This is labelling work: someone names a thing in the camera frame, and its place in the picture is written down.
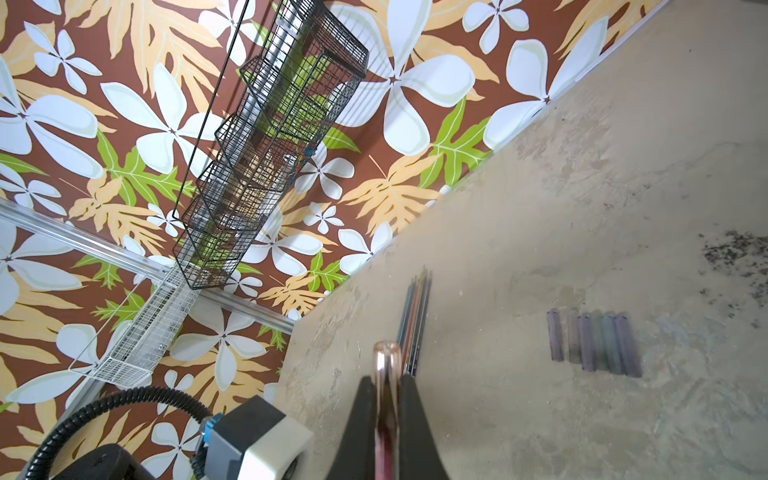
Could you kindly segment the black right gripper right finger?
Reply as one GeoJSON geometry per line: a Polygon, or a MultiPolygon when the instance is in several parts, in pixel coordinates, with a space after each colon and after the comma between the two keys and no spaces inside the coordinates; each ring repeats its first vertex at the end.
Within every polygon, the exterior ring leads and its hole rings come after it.
{"type": "Polygon", "coordinates": [[[398,450],[400,479],[449,479],[432,436],[415,378],[408,374],[400,380],[398,450]]]}

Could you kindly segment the clear pencil cap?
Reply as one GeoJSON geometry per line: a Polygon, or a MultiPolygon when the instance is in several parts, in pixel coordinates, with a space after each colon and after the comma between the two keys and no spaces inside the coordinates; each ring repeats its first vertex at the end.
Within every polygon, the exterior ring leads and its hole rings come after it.
{"type": "Polygon", "coordinates": [[[579,313],[576,309],[566,311],[566,330],[568,345],[568,361],[572,364],[581,364],[581,336],[579,326],[579,313]]]}

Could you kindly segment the green tinted pencil cap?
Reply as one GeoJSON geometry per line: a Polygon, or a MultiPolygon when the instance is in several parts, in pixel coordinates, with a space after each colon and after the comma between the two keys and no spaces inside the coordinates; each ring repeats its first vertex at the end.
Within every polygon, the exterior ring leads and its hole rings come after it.
{"type": "Polygon", "coordinates": [[[618,335],[614,324],[614,316],[603,314],[598,317],[599,341],[598,349],[599,365],[603,370],[613,375],[623,375],[624,368],[620,354],[618,335]]]}

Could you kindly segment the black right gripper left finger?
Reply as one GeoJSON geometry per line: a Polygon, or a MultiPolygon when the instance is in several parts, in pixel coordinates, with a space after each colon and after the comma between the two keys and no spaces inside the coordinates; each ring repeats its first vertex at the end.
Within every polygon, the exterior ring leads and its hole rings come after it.
{"type": "Polygon", "coordinates": [[[327,480],[375,478],[376,390],[370,376],[360,380],[327,480]]]}

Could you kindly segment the red pencil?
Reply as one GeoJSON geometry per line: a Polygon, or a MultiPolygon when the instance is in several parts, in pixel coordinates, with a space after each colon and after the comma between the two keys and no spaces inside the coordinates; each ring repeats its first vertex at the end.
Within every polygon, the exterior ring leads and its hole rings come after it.
{"type": "Polygon", "coordinates": [[[416,324],[419,317],[421,296],[424,290],[424,285],[426,283],[426,277],[427,272],[426,269],[423,268],[415,283],[414,296],[412,298],[411,308],[409,311],[407,330],[403,347],[403,373],[407,373],[409,371],[412,345],[414,342],[416,324]]]}
{"type": "Polygon", "coordinates": [[[398,478],[398,429],[395,423],[379,420],[375,429],[375,479],[398,478]]]}

